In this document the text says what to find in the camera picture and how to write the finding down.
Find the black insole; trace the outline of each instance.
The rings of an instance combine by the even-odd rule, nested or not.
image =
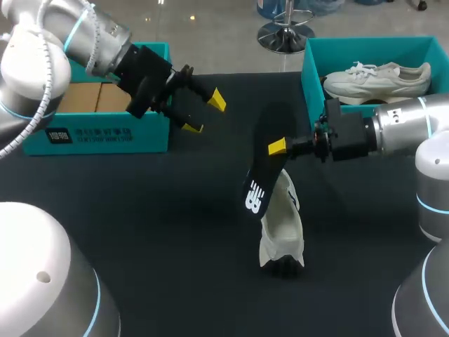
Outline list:
[[[243,207],[261,219],[267,211],[274,185],[288,156],[268,155],[268,145],[282,137],[297,135],[294,110],[286,103],[271,103],[263,109],[254,130],[253,165],[243,184]]]

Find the robotic arm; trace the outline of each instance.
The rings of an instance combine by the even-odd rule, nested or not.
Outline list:
[[[177,72],[147,47],[138,48],[130,42],[127,27],[86,0],[3,0],[1,11],[15,26],[11,37],[4,36],[8,45],[1,60],[0,148],[6,147],[6,151],[0,152],[0,157],[51,121],[69,86],[67,58],[129,93],[131,102],[126,111],[137,118],[151,109],[180,128],[201,132],[201,123],[167,106],[169,97],[182,87],[225,110],[220,92],[204,88],[192,75],[192,67],[185,65]],[[48,46],[48,58],[43,57],[40,33]],[[49,79],[51,95],[45,97]],[[45,111],[32,125],[43,97]]]
[[[449,94],[380,105],[368,118],[342,114],[337,99],[327,100],[313,136],[282,138],[268,152],[291,159],[314,153],[321,161],[415,154],[420,228],[435,242],[449,237]]]

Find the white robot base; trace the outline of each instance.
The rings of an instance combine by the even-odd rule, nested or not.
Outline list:
[[[0,203],[0,336],[120,335],[113,298],[61,224]]]

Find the stool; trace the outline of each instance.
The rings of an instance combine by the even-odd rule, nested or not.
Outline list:
[[[293,21],[296,13],[309,14],[302,22]],[[313,19],[311,11],[294,9],[294,1],[286,0],[286,11],[259,29],[257,40],[265,49],[280,54],[296,54],[304,51],[306,40],[315,37],[313,30],[304,25]]]

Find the chrome stool base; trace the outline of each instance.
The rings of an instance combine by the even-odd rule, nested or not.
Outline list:
[[[259,29],[257,40],[262,47],[280,54],[296,54],[304,51],[306,41],[315,37],[313,30],[306,25],[296,25],[291,22],[288,27],[281,27],[275,23],[267,23]]]

